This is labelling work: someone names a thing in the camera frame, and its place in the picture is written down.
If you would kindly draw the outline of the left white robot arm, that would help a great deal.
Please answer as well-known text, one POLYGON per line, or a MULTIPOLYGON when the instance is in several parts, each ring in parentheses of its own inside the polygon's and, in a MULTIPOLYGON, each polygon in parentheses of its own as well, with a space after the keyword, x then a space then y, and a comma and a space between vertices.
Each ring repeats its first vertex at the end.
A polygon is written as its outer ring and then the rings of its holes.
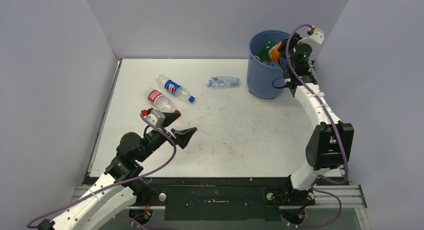
POLYGON ((31 229, 99 229, 111 218, 133 204, 145 204, 150 195, 150 187, 144 177, 158 172, 175 157, 177 148, 187 147, 197 128, 166 131, 166 127, 175 122, 181 113, 174 111, 163 113, 155 109, 141 110, 140 117, 151 132, 139 136, 129 132, 122 136, 116 155, 97 181, 76 201, 53 210, 58 213, 48 219, 45 213, 31 220, 27 227, 31 229), (158 168, 142 173, 141 162, 145 161, 164 143, 173 147, 171 157, 158 168))

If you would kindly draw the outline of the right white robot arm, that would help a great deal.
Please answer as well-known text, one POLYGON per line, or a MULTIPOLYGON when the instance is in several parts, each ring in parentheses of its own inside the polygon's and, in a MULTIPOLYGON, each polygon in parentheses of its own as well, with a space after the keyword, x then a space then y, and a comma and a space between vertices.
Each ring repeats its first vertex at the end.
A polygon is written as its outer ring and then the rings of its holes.
POLYGON ((302 38, 294 33, 283 40, 279 51, 286 59, 285 87, 303 106, 313 126, 306 145, 305 162, 288 177, 281 203, 294 205, 312 195, 312 187, 319 179, 335 185, 345 184, 349 174, 349 158, 354 127, 344 123, 324 99, 314 74, 310 71, 313 48, 324 40, 322 33, 302 38))

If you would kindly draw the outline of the orange juice bottle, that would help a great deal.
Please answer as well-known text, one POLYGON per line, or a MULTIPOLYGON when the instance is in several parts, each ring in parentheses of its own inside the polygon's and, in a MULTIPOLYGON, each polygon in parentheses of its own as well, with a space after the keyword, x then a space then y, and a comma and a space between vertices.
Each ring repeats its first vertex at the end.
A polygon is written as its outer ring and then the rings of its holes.
POLYGON ((280 41, 276 43, 270 50, 268 51, 269 60, 274 63, 278 63, 279 59, 282 57, 280 47, 283 42, 280 41))

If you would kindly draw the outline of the blue plastic bin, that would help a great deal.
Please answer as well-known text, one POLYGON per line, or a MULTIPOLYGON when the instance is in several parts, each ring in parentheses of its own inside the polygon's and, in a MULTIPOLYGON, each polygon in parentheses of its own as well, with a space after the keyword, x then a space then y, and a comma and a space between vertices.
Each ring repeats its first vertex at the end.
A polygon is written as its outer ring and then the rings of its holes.
POLYGON ((246 82, 249 93, 262 99, 275 99, 283 92, 286 85, 284 72, 278 63, 273 66, 264 64, 260 51, 266 43, 278 43, 290 35, 282 31, 264 31, 252 37, 248 45, 249 58, 246 82))

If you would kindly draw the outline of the green plastic bottle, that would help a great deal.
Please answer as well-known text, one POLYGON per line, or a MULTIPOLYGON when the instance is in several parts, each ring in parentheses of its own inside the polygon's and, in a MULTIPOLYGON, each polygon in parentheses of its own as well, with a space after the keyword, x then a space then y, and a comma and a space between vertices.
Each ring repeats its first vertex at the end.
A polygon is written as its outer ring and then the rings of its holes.
POLYGON ((267 41, 264 43, 264 45, 261 47, 260 51, 258 52, 257 59, 261 62, 269 62, 271 59, 269 57, 269 51, 275 46, 274 42, 267 41))

